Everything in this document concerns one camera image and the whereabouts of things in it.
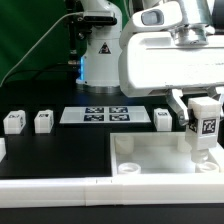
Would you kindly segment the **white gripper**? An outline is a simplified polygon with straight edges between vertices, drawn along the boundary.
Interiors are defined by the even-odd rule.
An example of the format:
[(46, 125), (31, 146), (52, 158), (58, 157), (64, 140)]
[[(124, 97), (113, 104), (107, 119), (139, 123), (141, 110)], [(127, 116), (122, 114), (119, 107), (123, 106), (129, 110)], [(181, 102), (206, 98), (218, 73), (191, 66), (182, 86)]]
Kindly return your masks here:
[(179, 124), (189, 123), (183, 90), (206, 88), (209, 104), (224, 114), (224, 36), (208, 37), (208, 44), (177, 46), (169, 32), (138, 33), (119, 57), (121, 91), (128, 97), (161, 95)]

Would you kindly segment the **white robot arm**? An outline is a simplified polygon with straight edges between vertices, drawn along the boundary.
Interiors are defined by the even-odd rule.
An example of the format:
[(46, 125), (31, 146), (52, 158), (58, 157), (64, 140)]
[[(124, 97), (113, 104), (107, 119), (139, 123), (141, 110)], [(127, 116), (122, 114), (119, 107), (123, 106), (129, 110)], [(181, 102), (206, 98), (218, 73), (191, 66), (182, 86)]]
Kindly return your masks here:
[(92, 25), (83, 56), (84, 86), (119, 87), (128, 97), (164, 95), (185, 125), (185, 94), (224, 103), (224, 36), (212, 24), (209, 0), (135, 0), (141, 10), (121, 25), (106, 0), (81, 0)]

